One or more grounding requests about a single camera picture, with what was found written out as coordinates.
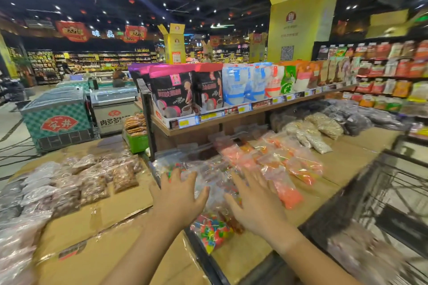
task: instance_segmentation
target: store aisle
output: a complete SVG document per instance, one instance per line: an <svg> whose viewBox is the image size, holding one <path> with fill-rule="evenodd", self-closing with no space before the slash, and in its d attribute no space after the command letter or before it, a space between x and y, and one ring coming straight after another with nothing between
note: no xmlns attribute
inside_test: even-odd
<svg viewBox="0 0 428 285"><path fill-rule="evenodd" d="M35 96L30 99L39 97L53 87L35 87ZM0 107L0 122L0 189L2 189L11 175L39 155L14 103Z"/></svg>

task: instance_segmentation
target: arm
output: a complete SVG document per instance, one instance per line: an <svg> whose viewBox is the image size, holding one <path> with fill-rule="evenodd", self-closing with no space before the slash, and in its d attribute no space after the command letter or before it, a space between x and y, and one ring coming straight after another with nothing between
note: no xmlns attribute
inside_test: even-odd
<svg viewBox="0 0 428 285"><path fill-rule="evenodd" d="M260 172L246 171L245 177L248 186L239 176L233 175L242 207L231 195L225 195L233 214L245 228L264 238L304 284L360 284L287 222L272 181L266 181Z"/></svg>
<svg viewBox="0 0 428 285"><path fill-rule="evenodd" d="M209 188L205 188L195 199L196 173L181 181L181 172L175 169L169 182L164 174L160 190L153 183L150 192L153 208L139 238L123 256L101 285L148 285L175 237L201 214L208 199Z"/></svg>

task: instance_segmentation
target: shelf price tag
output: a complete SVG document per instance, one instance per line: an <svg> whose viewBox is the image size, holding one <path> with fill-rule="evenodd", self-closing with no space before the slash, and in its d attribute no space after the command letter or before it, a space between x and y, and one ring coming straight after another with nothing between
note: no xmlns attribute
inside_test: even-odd
<svg viewBox="0 0 428 285"><path fill-rule="evenodd" d="M287 97L287 101L289 102L290 100L294 100L296 99L296 96L294 96L294 94L289 94L286 96Z"/></svg>
<svg viewBox="0 0 428 285"><path fill-rule="evenodd" d="M179 120L179 128L188 128L190 126L194 126L198 124L199 124L198 116L193 116L193 117Z"/></svg>
<svg viewBox="0 0 428 285"><path fill-rule="evenodd" d="M251 104L238 106L238 113L239 114L249 112L250 110L251 110Z"/></svg>
<svg viewBox="0 0 428 285"><path fill-rule="evenodd" d="M205 122L205 121L212 120L214 118L222 117L222 116L224 116L223 110L220 112L204 114L204 115L201 115L201 122Z"/></svg>
<svg viewBox="0 0 428 285"><path fill-rule="evenodd" d="M280 103L282 103L284 101L284 97L283 96L281 96L281 97L276 97L276 98L273 98L272 99L272 104L280 104Z"/></svg>

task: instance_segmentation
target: freezer lid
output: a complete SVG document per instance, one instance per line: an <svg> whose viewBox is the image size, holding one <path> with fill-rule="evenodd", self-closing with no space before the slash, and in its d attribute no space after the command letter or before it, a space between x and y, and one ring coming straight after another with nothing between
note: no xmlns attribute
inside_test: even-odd
<svg viewBox="0 0 428 285"><path fill-rule="evenodd" d="M42 110L50 107L57 107L67 104L84 103L83 90L76 88L66 90L66 88L52 89L39 98L33 100L21 109L22 113Z"/></svg>
<svg viewBox="0 0 428 285"><path fill-rule="evenodd" d="M93 106L103 106L130 102L135 100L135 96L137 96L137 94L136 87L91 90L91 103Z"/></svg>

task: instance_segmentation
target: display table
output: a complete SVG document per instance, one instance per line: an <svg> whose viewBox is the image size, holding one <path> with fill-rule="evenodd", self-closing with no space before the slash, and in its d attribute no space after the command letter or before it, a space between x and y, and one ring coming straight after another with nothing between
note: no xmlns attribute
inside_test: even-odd
<svg viewBox="0 0 428 285"><path fill-rule="evenodd" d="M304 201L286 210L289 221L301 226L338 191L347 185L378 155L376 136L382 144L393 144L398 132L372 128L357 137L342 136L328 140L333 152L315 154L324 164L324 176L312 187L293 177ZM15 176L31 171L47 161L62 161L67 156L99 154L125 147L121 136L78 144L49 153L24 166ZM153 204L148 185L153 176L146 169L138 177L140 185L97 203L83 206L79 212L47 224L34 260L40 284L97 284L120 260L140 234ZM182 232L162 260L152 284L209 284L195 264L194 254ZM233 235L212 253L230 284L237 284L254 270L272 248L260 237L244 232Z"/></svg>

